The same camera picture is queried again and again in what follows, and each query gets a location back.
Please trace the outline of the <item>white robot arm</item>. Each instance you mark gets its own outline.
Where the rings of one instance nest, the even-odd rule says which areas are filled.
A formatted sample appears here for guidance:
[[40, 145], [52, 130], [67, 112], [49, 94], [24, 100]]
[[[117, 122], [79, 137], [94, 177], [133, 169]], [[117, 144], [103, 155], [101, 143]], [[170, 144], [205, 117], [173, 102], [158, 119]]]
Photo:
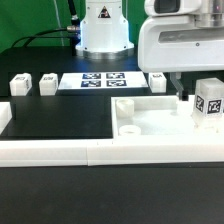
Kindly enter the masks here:
[[[122, 0], [85, 0], [77, 53], [102, 59], [133, 49]], [[138, 67], [170, 74], [224, 70], [224, 0], [145, 0]]]

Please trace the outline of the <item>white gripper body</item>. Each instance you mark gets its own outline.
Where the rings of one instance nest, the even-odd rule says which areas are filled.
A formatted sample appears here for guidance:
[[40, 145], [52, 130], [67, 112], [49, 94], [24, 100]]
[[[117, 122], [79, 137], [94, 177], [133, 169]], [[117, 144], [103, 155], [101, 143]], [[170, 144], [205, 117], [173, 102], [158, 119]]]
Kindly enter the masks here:
[[190, 15], [148, 18], [138, 66], [145, 73], [224, 70], [224, 28], [197, 28]]

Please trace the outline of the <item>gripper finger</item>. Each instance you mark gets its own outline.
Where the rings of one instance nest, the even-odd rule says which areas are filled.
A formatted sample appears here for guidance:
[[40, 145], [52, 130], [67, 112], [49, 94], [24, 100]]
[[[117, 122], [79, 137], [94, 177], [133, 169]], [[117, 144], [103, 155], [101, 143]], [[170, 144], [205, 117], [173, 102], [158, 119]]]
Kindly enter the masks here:
[[170, 81], [177, 91], [177, 96], [181, 101], [188, 100], [188, 91], [184, 89], [181, 83], [181, 73], [180, 72], [171, 72]]

